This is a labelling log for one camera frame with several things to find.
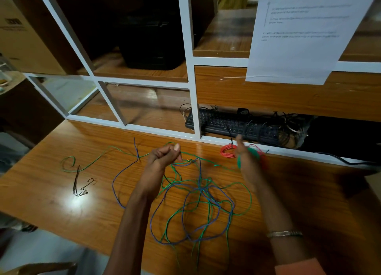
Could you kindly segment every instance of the hand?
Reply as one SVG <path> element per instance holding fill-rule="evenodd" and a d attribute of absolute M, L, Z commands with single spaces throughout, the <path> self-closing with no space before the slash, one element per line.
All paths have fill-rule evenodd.
<path fill-rule="evenodd" d="M 238 135 L 236 140 L 238 145 L 236 149 L 236 157 L 241 157 L 241 173 L 243 179 L 247 183 L 247 187 L 256 193 L 258 183 L 264 179 L 261 166 L 257 158 L 255 158 L 245 147 L 242 136 Z"/>
<path fill-rule="evenodd" d="M 165 167 L 174 163 L 183 162 L 180 152 L 180 145 L 166 145 L 164 147 L 154 149 L 148 155 L 147 165 L 140 177 L 136 189 L 143 192 L 150 200 L 154 200 L 159 193 Z"/>

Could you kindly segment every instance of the person's left hand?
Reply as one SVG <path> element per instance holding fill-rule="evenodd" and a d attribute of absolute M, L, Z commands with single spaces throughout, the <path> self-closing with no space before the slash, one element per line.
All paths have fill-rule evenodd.
<path fill-rule="evenodd" d="M 176 159 L 179 163 L 183 162 L 179 144 L 152 150 L 136 188 L 144 192 L 150 200 L 154 200 L 159 193 L 165 167 L 174 163 Z"/>

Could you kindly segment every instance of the wooden drawer front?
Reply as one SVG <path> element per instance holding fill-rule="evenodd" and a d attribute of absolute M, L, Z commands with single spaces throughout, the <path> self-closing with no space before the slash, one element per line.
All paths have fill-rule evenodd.
<path fill-rule="evenodd" d="M 195 66 L 199 104 L 381 122 L 381 74 L 332 72 L 322 86 L 245 81 L 246 68 Z"/>

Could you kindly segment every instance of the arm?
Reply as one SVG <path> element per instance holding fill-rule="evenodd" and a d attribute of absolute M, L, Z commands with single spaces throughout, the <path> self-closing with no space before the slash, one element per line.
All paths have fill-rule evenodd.
<path fill-rule="evenodd" d="M 153 150 L 121 219 L 114 246 L 103 275 L 140 274 L 145 231 L 152 201 L 160 190 L 165 167 L 182 161 L 180 145 Z"/>
<path fill-rule="evenodd" d="M 258 161 L 237 137 L 237 153 L 241 156 L 241 172 L 248 188 L 260 203 L 263 219 L 269 232 L 291 231 L 295 226 L 278 195 L 262 173 Z M 278 265 L 290 264 L 312 258 L 302 237 L 275 237 L 270 239 Z"/>

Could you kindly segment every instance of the person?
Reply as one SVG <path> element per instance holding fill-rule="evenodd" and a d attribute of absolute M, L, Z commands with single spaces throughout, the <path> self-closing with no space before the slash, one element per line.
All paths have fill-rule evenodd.
<path fill-rule="evenodd" d="M 308 251 L 301 233 L 295 229 L 288 211 L 261 171 L 257 159 L 245 147 L 241 136 L 237 136 L 237 144 L 236 153 L 241 157 L 243 179 L 258 198 L 269 231 L 268 237 L 277 263 L 276 274 L 325 274 L 317 259 Z M 121 219 L 104 275 L 140 274 L 151 203 L 159 193 L 165 168 L 176 160 L 182 162 L 179 144 L 155 149 L 148 156 L 147 165 Z"/>

